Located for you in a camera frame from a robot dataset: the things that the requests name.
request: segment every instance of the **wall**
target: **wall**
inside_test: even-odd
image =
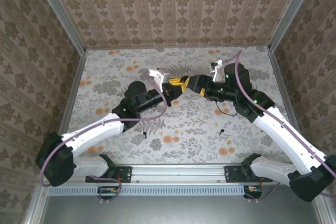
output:
[[[276,55],[302,134],[336,152],[336,0],[304,0]]]
[[[266,45],[289,0],[61,0],[89,48]]]
[[[47,0],[0,0],[0,223],[20,223],[79,56]]]

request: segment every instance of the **purple cable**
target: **purple cable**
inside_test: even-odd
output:
[[[118,186],[118,191],[115,193],[115,195],[114,195],[112,198],[109,199],[109,201],[114,200],[114,199],[118,196],[118,194],[121,192],[122,184],[121,184],[121,182],[120,182],[119,180],[117,180],[117,179],[114,179],[114,178],[100,178],[100,177],[97,177],[97,176],[90,176],[90,177],[93,178],[93,179],[95,179],[95,180],[108,180],[108,181],[112,181],[112,182],[117,182],[117,183],[119,184],[119,186]],[[98,198],[99,198],[100,200],[103,200],[103,199],[101,198],[101,194],[102,194],[102,192],[103,192],[103,191],[106,191],[106,190],[109,190],[109,189],[111,189],[111,188],[105,188],[105,189],[100,190],[99,195],[98,195]]]
[[[248,197],[254,199],[254,201],[259,201],[259,200],[267,199],[269,196],[271,196],[277,190],[277,188],[279,187],[279,185],[280,185],[280,182],[277,183],[277,185],[272,189],[272,191],[270,191],[268,194],[266,194],[265,196],[262,196],[259,199],[256,199],[255,197],[253,197],[252,195],[247,194],[247,193],[245,193],[245,195],[247,195]]]
[[[243,93],[243,95],[246,97],[247,100],[249,100],[252,104],[255,105],[255,107],[257,107],[258,109],[262,110],[263,112],[265,112],[266,114],[268,114],[271,118],[273,118],[274,120],[276,120],[278,123],[280,123],[311,155],[312,157],[314,157],[318,162],[321,163],[321,165],[323,165],[328,172],[331,173],[332,176],[334,176],[334,178],[336,178],[336,173],[327,165],[323,162],[323,160],[316,155],[315,152],[313,152],[308,145],[306,145],[297,135],[294,131],[292,131],[292,129],[290,127],[288,127],[288,125],[284,124],[284,122],[282,120],[280,120],[279,118],[277,118],[275,115],[273,115],[272,113],[268,112],[267,110],[265,110],[263,107],[261,107],[259,104],[255,103],[252,98],[246,93],[246,91],[244,90],[240,79],[239,79],[239,75],[238,75],[238,60],[240,57],[241,51],[239,51],[236,54],[236,62],[235,62],[235,76],[236,76],[236,80],[237,80],[237,84],[241,90],[241,92]]]
[[[320,195],[325,196],[325,197],[328,197],[328,198],[336,199],[336,195],[334,195],[334,194],[320,193]]]
[[[163,103],[164,103],[164,109],[163,111],[157,115],[157,116],[154,116],[152,118],[115,118],[115,119],[109,119],[109,120],[106,120],[104,122],[102,122],[103,124],[106,124],[106,123],[112,123],[112,122],[116,122],[116,121],[120,121],[120,122],[135,122],[135,121],[150,121],[150,120],[155,120],[159,117],[161,117],[166,111],[167,111],[167,108],[168,108],[168,105],[167,105],[167,100],[166,98],[164,97],[164,95],[161,93],[161,91],[156,87],[156,85],[148,78],[148,82],[154,86],[155,90],[159,93],[159,95],[161,96],[162,100],[163,100]],[[66,145],[68,142],[72,141],[72,140],[75,140],[76,138],[78,138],[79,136],[83,135],[84,133],[87,133],[88,131],[98,127],[98,126],[101,126],[102,123],[97,123],[97,124],[94,124],[93,126],[91,127],[88,127],[87,129],[81,131],[81,132],[78,132],[76,135],[70,137],[69,139],[66,139],[64,140],[62,143],[60,143],[59,145],[57,145],[55,147],[55,149],[53,149],[53,151],[49,154],[49,156],[46,158],[45,162],[43,163],[43,166],[41,168],[41,171],[40,171],[40,174],[39,174],[39,182],[40,184],[43,186],[43,187],[48,187],[50,186],[50,184],[45,184],[43,182],[43,174],[44,174],[44,171],[49,163],[49,161],[51,160],[52,156],[60,149],[62,148],[64,145]]]
[[[239,52],[238,53],[236,53],[234,56],[232,56],[231,58],[229,58],[229,59],[227,59],[227,60],[222,60],[222,63],[227,63],[227,62],[230,62],[230,61],[232,61],[234,58],[236,58],[237,57],[237,55],[239,54]]]

